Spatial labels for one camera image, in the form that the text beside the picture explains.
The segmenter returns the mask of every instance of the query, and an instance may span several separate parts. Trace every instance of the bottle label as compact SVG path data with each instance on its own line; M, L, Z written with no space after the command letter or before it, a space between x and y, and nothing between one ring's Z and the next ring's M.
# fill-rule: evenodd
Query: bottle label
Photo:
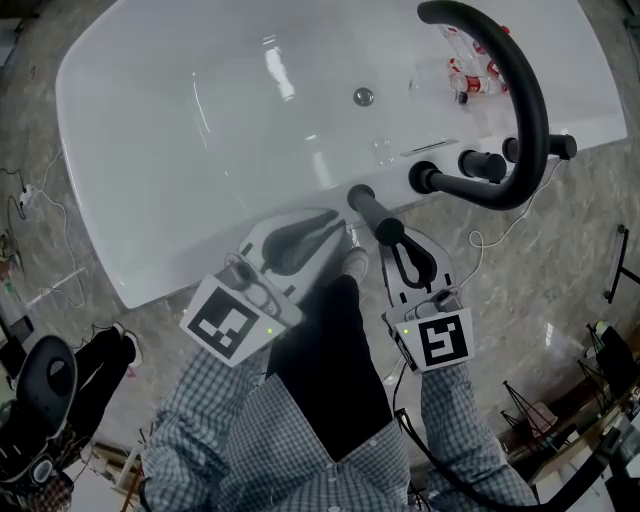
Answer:
M473 48L480 55L486 55L487 54L487 50L485 50L482 46L480 46L480 43L478 43L478 41L474 41L473 42Z
M454 73L462 73L462 65L458 59L449 59L449 68Z
M479 93L485 92L487 90L487 80L486 78L483 80L479 76L469 76L467 75L467 92L471 93Z

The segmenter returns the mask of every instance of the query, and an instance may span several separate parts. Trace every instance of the person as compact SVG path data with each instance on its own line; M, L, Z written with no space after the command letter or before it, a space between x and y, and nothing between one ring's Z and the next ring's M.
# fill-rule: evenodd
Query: person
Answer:
M12 493L0 492L0 500L4 494L8 510L69 510L74 482L63 470L80 459L82 448L98 430L104 411L127 368L137 368L142 364L137 337L119 323L101 330L75 353L75 357L78 391L65 427L59 436L49 441L47 447L54 460L55 472L36 492L26 496L18 498Z
M352 250L318 314L274 343L259 387L261 354L234 368L196 354L143 452L143 508L408 510L408 456L359 310L367 268L367 253ZM430 449L462 480L505 504L536 504L476 408L464 364L424 373L421 407ZM434 510L481 510L435 472L426 487Z

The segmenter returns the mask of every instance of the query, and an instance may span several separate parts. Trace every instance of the gray tile floor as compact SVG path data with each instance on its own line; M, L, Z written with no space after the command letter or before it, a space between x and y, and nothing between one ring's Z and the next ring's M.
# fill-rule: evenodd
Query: gray tile floor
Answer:
M41 18L30 22L9 63L0 74L1 165L20 167L27 183L41 186L48 163L60 147L54 84L58 66L71 43L112 0L51 0ZM580 379L575 363L588 345L585 324L607 318L627 334L637 325L640 287L621 282L613 306L602 298L615 226L631 229L627 264L640 271L640 78L629 39L622 27L624 12L613 0L581 0L609 59L626 114L627 140L584 151L561 165L551 184L498 247L488 249L484 263L463 290L474 315L477 357L469 364L479 406L496 432L507 425L499 411L511 407L502 382L508 379L532 400L557 397ZM58 293L45 295L29 314L39 335L55 333L79 344L91 323L119 320L141 340L145 364L128 375L109 405L100 427L105 440L131 446L137 429L148 425L154 407L171 388L194 350L177 327L192 291L185 291L133 311L117 298L79 215L62 159L51 167L47 191L68 211L68 236L76 255L86 305L76 309ZM19 194L17 177L0 176L0 204ZM41 286L51 286L73 271L64 245L61 210L38 197L27 209L27 221L11 211L26 277L16 276L25 303ZM497 240L518 212L490 212L448 196L436 196L402 214L447 249L458 282L474 268L479 250L468 233L480 230L486 243ZM0 213L6 225L6 211ZM363 245L373 248L371 238ZM380 314L388 301L379 257L372 252L371 272L362 286L361 307L376 368L391 371L398 352ZM61 285L80 300L76 279ZM551 344L547 333L551 330ZM398 403L419 417L419 379L408 375Z

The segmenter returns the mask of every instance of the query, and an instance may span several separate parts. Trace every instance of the white bathtub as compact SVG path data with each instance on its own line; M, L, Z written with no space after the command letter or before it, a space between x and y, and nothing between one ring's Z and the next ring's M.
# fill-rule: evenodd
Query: white bathtub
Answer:
M552 133L579 149L626 136L617 90L576 0L468 2L511 29L538 76ZM514 135L509 97L453 102L451 47L417 0L120 0L72 46L56 96L91 240L135 307L220 270L256 219L346 194L388 208L421 196L428 159L459 175L471 148ZM420 94L409 83L425 75ZM354 103L359 87L369 107ZM413 156L415 148L458 142Z

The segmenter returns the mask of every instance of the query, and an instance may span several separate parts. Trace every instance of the metal stand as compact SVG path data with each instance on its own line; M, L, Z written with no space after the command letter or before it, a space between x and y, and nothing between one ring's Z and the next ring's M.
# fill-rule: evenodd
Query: metal stand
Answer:
M524 421L522 422L517 420L513 416L508 415L505 411L500 411L500 414L507 421L507 423L509 423L509 426L511 426L511 428L513 428L516 432L518 432L520 429L524 430L525 427L522 425L522 423L529 427L528 431L531 434L531 438L526 439L526 442L527 447L532 453L543 450L547 446L552 446L553 442L549 440L549 438L555 433L554 424L551 423L542 414L540 414L540 412L538 412L538 410L533 407L533 405L531 405L526 398L524 398L520 393L513 389L506 380L503 382L503 384L504 387L507 388L507 392L509 393L509 395L511 395L516 408L525 417ZM542 429L538 428L537 425L539 425L540 422L536 422L534 420L534 415L540 417L542 421L549 426L549 429L543 431ZM533 450L531 448L531 445L529 444L531 441L533 441L536 450ZM565 440L563 444L568 446L570 443Z
M624 255L627 251L627 241L629 240L629 230L624 227L624 224L618 226L618 237L622 236L622 245L620 248L620 254L618 255L618 261L615 264L615 272L613 274L613 282L611 287L604 292L604 298L607 299L609 304L613 302L613 297L618 288L618 281L620 280L620 274L627 276L629 279L640 285L640 277L626 269L624 265Z

